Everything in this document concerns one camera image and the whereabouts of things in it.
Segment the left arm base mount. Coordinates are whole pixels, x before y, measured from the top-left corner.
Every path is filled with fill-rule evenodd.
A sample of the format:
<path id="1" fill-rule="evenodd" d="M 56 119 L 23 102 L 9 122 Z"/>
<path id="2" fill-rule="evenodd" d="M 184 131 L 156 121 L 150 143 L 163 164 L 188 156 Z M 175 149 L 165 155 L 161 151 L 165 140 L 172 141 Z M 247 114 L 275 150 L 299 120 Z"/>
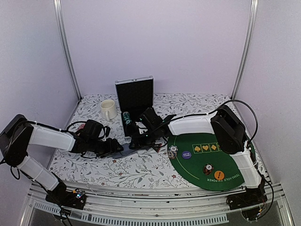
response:
<path id="1" fill-rule="evenodd" d="M 59 207 L 70 207 L 83 210 L 86 204 L 86 191 L 76 188 L 67 191 L 65 188 L 56 188 L 53 191 L 46 190 L 46 201 L 57 204 Z"/>

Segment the orange poker chip stack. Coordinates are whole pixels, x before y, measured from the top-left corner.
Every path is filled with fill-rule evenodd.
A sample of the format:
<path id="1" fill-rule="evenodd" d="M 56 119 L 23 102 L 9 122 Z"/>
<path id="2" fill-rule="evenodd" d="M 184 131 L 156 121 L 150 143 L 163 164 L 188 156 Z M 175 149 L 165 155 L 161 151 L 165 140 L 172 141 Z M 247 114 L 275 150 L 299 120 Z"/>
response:
<path id="1" fill-rule="evenodd" d="M 212 172 L 212 170 L 213 170 L 212 165 L 211 165 L 211 164 L 206 164 L 206 165 L 204 166 L 204 168 L 203 168 L 203 173 L 204 173 L 205 175 L 210 175 L 211 172 Z"/>

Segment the aluminium poker case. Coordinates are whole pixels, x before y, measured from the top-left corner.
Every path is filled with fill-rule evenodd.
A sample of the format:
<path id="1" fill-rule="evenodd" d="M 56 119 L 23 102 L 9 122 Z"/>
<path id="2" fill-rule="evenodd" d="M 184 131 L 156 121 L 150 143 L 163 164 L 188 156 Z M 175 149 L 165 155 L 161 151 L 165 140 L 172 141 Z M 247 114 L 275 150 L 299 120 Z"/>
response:
<path id="1" fill-rule="evenodd" d="M 120 80 L 115 82 L 118 102 L 121 110 L 121 118 L 125 137 L 135 137 L 140 133 L 140 129 L 136 126 L 140 122 L 139 116 L 149 107 L 153 108 L 154 99 L 154 82 L 153 77 L 141 77 L 135 79 Z M 126 125 L 123 121 L 123 112 L 129 112 L 132 123 Z M 159 136 L 161 132 L 148 131 L 147 134 L 156 133 Z"/>

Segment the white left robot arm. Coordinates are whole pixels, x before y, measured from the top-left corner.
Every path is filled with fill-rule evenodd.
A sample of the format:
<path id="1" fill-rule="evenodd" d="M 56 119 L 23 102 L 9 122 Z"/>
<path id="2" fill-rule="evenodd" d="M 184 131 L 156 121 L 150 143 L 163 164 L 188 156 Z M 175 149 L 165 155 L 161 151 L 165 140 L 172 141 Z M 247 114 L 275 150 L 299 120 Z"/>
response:
<path id="1" fill-rule="evenodd" d="M 92 152 L 96 157 L 103 158 L 123 151 L 122 145 L 109 137 L 110 130 L 99 122 L 87 120 L 81 129 L 72 132 L 29 121 L 24 115 L 18 114 L 0 133 L 2 161 L 51 191 L 59 204 L 66 204 L 70 194 L 65 184 L 31 157 L 27 152 L 28 147 L 38 145 L 80 154 Z"/>

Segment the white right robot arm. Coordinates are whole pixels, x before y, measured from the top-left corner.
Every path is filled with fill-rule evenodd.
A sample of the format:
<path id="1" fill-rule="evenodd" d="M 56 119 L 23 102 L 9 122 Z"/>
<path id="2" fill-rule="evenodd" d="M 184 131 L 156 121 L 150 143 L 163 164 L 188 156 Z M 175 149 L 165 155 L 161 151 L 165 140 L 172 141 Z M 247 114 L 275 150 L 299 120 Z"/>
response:
<path id="1" fill-rule="evenodd" d="M 252 138 L 247 137 L 244 124 L 226 103 L 208 113 L 180 117 L 169 115 L 165 119 L 159 117 L 152 108 L 148 108 L 139 119 L 146 131 L 140 133 L 138 126 L 134 126 L 137 131 L 130 134 L 130 149 L 157 149 L 155 140 L 170 135 L 215 135 L 219 148 L 234 160 L 249 190 L 243 195 L 245 204 L 254 205 L 261 198 L 259 188 L 263 187 L 265 182 L 252 151 Z"/>

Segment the orange big blind button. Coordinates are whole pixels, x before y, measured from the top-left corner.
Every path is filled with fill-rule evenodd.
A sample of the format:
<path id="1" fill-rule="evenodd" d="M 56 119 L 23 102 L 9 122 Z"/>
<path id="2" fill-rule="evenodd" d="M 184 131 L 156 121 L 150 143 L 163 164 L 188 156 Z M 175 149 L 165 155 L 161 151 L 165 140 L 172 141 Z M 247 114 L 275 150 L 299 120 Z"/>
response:
<path id="1" fill-rule="evenodd" d="M 217 170 L 215 173 L 214 173 L 214 178 L 216 180 L 223 180 L 225 178 L 225 174 L 223 171 L 221 170 Z"/>

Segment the purple small blind button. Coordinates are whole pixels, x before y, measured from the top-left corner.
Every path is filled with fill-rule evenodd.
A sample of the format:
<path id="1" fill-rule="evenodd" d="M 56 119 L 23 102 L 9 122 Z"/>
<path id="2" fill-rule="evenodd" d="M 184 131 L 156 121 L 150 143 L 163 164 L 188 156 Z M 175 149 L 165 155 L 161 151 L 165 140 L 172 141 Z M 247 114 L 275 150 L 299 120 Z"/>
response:
<path id="1" fill-rule="evenodd" d="M 192 154 L 191 154 L 191 152 L 189 152 L 189 151 L 184 151 L 184 152 L 182 152 L 182 158 L 183 159 L 190 159 L 192 157 Z"/>

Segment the blue playing card deck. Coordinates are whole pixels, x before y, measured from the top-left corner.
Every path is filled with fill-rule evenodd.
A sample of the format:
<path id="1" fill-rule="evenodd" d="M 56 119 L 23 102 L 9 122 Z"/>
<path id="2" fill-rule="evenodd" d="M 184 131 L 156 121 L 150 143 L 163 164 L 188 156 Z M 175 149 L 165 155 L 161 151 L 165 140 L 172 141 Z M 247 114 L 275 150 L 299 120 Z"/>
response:
<path id="1" fill-rule="evenodd" d="M 122 151 L 115 153 L 115 155 L 114 155 L 115 159 L 123 158 L 123 157 L 129 156 L 136 152 L 135 149 L 129 148 L 129 144 L 123 144 L 122 147 L 123 147 Z"/>

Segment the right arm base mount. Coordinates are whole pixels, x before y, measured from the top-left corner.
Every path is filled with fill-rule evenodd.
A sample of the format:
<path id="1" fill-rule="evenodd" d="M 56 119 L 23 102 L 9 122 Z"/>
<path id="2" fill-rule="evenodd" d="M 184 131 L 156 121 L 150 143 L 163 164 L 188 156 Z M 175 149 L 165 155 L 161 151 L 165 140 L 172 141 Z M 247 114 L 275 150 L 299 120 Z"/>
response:
<path id="1" fill-rule="evenodd" d="M 243 193 L 228 195 L 226 203 L 229 205 L 230 210 L 236 210 L 257 204 L 263 204 L 264 207 L 267 200 L 268 198 L 264 189 L 246 188 L 246 191 Z M 243 210 L 241 214 L 248 221 L 256 221 L 261 216 L 263 207 L 257 206 L 256 208 Z"/>

